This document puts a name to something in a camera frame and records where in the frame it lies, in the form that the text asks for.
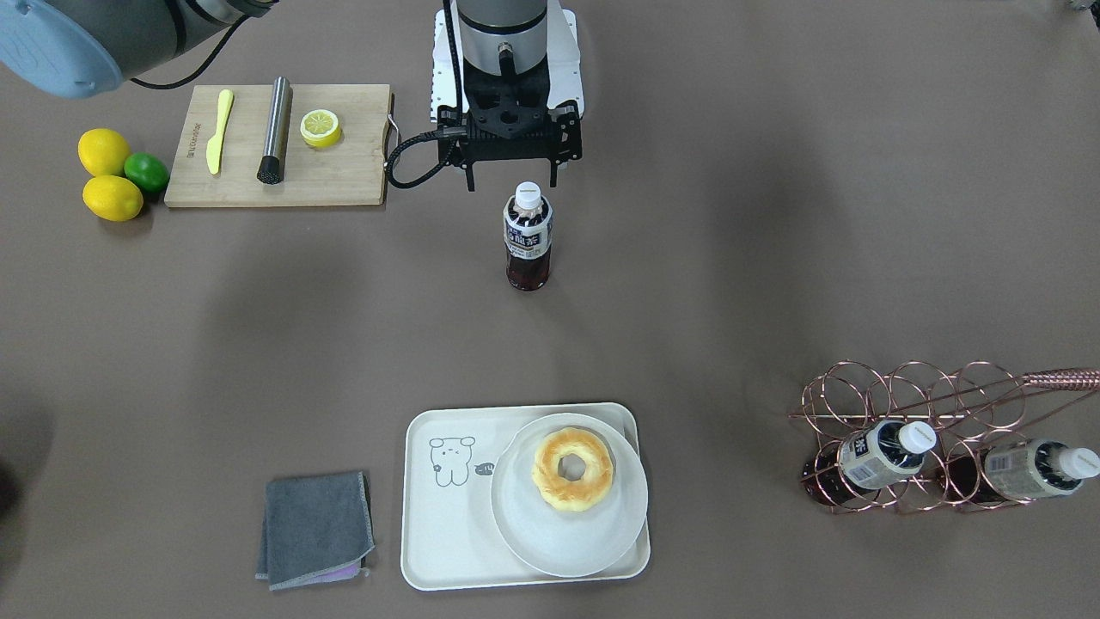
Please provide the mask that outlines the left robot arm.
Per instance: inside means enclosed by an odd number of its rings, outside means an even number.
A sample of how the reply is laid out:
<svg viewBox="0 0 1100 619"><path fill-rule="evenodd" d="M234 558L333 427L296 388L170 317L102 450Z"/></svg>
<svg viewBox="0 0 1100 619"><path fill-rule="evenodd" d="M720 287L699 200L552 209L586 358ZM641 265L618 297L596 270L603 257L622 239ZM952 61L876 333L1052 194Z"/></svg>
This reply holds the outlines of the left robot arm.
<svg viewBox="0 0 1100 619"><path fill-rule="evenodd" d="M547 58L546 1L457 1L464 60L476 70L502 76L502 46L512 49L519 75Z"/></svg>

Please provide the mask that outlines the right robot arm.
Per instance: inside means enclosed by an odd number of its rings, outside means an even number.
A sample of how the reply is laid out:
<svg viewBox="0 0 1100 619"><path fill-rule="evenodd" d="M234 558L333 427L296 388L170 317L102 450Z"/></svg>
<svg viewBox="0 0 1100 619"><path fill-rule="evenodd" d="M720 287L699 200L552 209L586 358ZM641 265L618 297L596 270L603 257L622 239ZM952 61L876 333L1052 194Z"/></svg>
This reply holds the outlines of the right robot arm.
<svg viewBox="0 0 1100 619"><path fill-rule="evenodd" d="M274 1L3 1L1 59L44 93L110 93Z"/></svg>

